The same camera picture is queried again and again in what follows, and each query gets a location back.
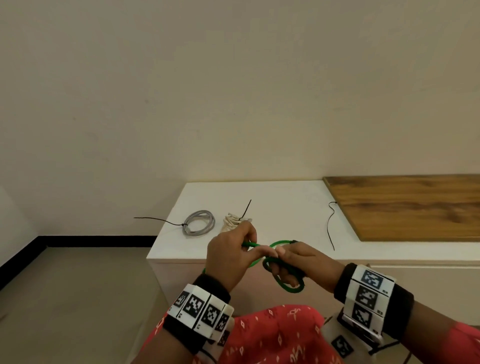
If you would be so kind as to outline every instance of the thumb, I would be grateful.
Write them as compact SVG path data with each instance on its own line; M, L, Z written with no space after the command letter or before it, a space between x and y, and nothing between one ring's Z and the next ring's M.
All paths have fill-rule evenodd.
M307 257L295 254L290 250L285 249L283 246L278 246L276 248L276 252L278 253L278 257L282 259L285 263L288 263L294 267L305 270L303 267L306 264L305 259Z
M277 258L278 254L274 248L269 247L268 245L259 245L250 249L246 252L248 264L252 264L255 260L260 259L264 256L272 256Z

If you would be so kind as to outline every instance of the white table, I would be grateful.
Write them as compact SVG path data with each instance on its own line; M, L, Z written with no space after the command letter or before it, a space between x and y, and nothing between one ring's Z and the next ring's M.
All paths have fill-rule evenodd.
M181 223L192 212L206 209L216 218L208 234L186 237L181 227L164 224L148 254L155 275L171 304L186 283L204 267L208 242L216 236L228 213L241 215L252 199L246 217L253 219L258 243L304 241L344 263L370 263L392 275L417 300L454 319L480 324L476 306L480 298L480 243L360 242L323 181L187 183L168 220ZM204 222L191 224L193 230ZM232 292L232 305L244 314L286 303L315 307L327 316L340 309L333 297L306 280L299 294L282 290L261 264L250 268Z

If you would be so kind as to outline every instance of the black baseboard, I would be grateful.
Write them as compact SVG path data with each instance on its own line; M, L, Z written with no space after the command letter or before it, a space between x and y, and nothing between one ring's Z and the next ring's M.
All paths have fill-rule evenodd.
M37 238L33 239L25 248L19 251L8 262L0 266L0 290L5 287L17 274L26 268L47 246Z
M156 235L45 235L35 240L50 248L151 248L155 239Z
M12 259L0 266L0 290L48 247L135 247L151 248L156 235L37 236Z

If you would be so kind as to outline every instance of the white tabletop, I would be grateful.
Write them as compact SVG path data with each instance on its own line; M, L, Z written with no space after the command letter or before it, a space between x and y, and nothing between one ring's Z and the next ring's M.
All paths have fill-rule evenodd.
M187 183L168 220L182 223L192 212L205 209L215 216L215 227L206 235L188 237L181 227L165 223L147 258L205 260L208 242L220 232L223 217L228 212L241 216L250 199L245 217L253 219L259 244L295 239L334 259L377 264L480 263L480 243L361 242L336 204L331 204L335 214L328 225L333 250L326 226L332 213L328 203L334 199L323 181ZM190 228L203 226L195 221Z

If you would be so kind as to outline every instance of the black wire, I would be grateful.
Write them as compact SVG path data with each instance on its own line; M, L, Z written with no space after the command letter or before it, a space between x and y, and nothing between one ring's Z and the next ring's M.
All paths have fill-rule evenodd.
M183 226L183 225L187 225L187 224L174 224L173 222L170 222L170 221L167 221L167 220L164 220L162 218L151 218L153 220L160 220L160 221L164 221L164 222L168 222L169 224L172 224L172 225L175 225L175 226Z
M250 202L248 203L247 208L245 209L245 212L243 213L243 215L241 216L240 219L242 219L245 216L245 214L247 213L248 206L250 206Z
M330 206L330 204L336 204L336 201L332 201L332 202L329 202L328 203L328 207L332 209L332 214L328 217L328 220L327 220L327 234L328 234L328 238L330 239L330 244L332 245L333 247L333 250L335 250L335 246L333 245L333 241L332 241L332 238L330 237L330 233L328 232L328 222L330 221L330 218L333 216L333 214L335 213L335 209L333 207Z
M384 346L381 346L380 348L376 348L376 349L372 349L368 352L369 355L373 355L373 354L376 354L378 352L381 352L382 350L385 350L385 349L388 349L388 348L391 348L392 346L395 346L395 345L398 345L400 342L399 341L394 341L394 342L391 342L390 344L386 344Z
M412 352L408 352L408 355L407 355L407 357L405 358L405 361L402 364L407 364L411 357L412 357Z

